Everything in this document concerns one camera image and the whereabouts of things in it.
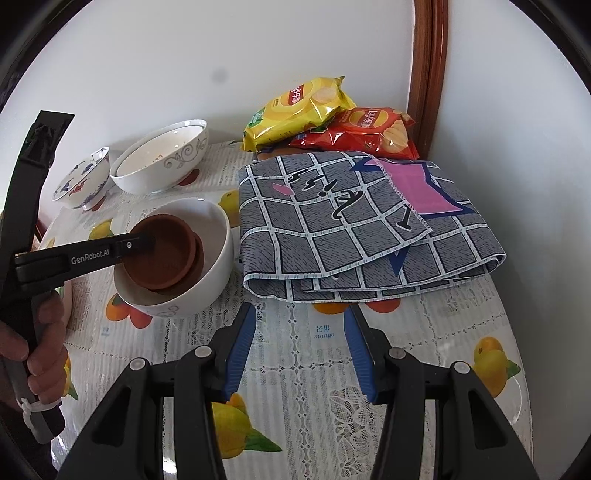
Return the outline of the person's left hand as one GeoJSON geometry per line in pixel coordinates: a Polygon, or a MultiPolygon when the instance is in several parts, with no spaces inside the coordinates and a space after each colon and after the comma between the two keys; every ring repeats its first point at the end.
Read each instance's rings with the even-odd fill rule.
{"type": "Polygon", "coordinates": [[[43,404],[58,401],[65,391],[65,364],[68,351],[64,345],[71,316],[71,289],[64,287],[63,294],[53,292],[37,307],[35,326],[41,329],[41,337],[35,349],[7,323],[13,313],[1,307],[1,360],[18,364],[25,362],[28,368],[27,384],[30,391],[43,404]]]}

